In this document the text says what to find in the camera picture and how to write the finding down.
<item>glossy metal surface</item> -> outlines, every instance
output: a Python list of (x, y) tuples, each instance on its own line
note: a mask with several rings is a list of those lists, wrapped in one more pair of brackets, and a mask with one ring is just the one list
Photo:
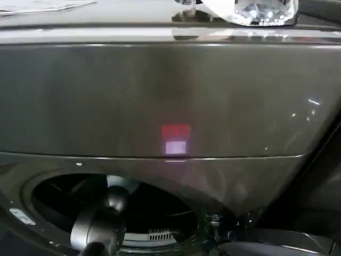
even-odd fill
[(237, 242), (259, 242), (272, 245), (300, 248), (329, 255), (334, 241), (325, 237), (300, 232), (275, 229), (251, 229), (232, 231), (229, 239)]
[[(303, 154), (339, 106), (340, 50), (2, 46), (0, 150), (115, 157)], [(167, 152), (174, 138), (163, 129), (173, 124), (188, 130), (177, 138), (184, 148)]]
[[(228, 207), (235, 215), (267, 206), (293, 176), (301, 157), (220, 159), (133, 159), (20, 156), (22, 162), (2, 168), (1, 188), (10, 201), (22, 202), (12, 193), (28, 181), (23, 196), (42, 180), (69, 173), (121, 175), (146, 182), (211, 209)], [(1, 154), (3, 161), (11, 155)]]
[(209, 256), (218, 256), (220, 252), (230, 256), (315, 256), (317, 254), (314, 251), (301, 250), (301, 248), (251, 242), (225, 243), (217, 248), (213, 249)]

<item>metallic finish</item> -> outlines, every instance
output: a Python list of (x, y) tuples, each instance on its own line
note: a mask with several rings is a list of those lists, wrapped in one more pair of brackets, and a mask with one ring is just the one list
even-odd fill
[(300, 155), (341, 93), (341, 48), (332, 46), (22, 45), (0, 54), (2, 151), (166, 157), (162, 127), (179, 124), (190, 127), (181, 157)]
[(91, 223), (96, 215), (96, 208), (87, 209), (79, 214), (72, 228), (70, 243), (78, 250), (84, 250), (88, 244), (87, 237)]
[(72, 228), (70, 242), (80, 251), (95, 242), (104, 244), (109, 255), (115, 255), (122, 246), (124, 223), (114, 214), (90, 207), (81, 212)]
[(232, 231), (229, 234), (229, 239), (239, 242), (260, 242), (299, 248), (301, 250), (313, 251), (323, 255), (328, 255), (334, 244), (333, 240), (325, 237), (275, 229)]
[(123, 187), (129, 192), (129, 194), (132, 194), (133, 192), (135, 192), (140, 185), (135, 180), (125, 179), (125, 178), (122, 178), (120, 176), (115, 176), (115, 175), (108, 175), (107, 183), (108, 183), (108, 187), (111, 187), (111, 186)]
[(108, 194), (104, 199), (105, 206), (115, 209), (118, 212), (123, 211), (129, 200), (129, 192), (118, 186), (112, 186), (108, 188)]
[(31, 190), (44, 179), (69, 173), (102, 173), (151, 184), (206, 209), (228, 207), (239, 216), (272, 202), (303, 160), (304, 157), (169, 160), (0, 154), (0, 162), (14, 163), (0, 172), (0, 188), (9, 201), (21, 201), (19, 195), (13, 198), (14, 188), (35, 177), (23, 192), (23, 199), (30, 201)]
[(218, 256), (222, 251), (230, 256), (315, 256), (318, 254), (314, 251), (301, 250), (301, 248), (251, 242), (224, 243), (217, 248), (213, 249), (209, 256)]

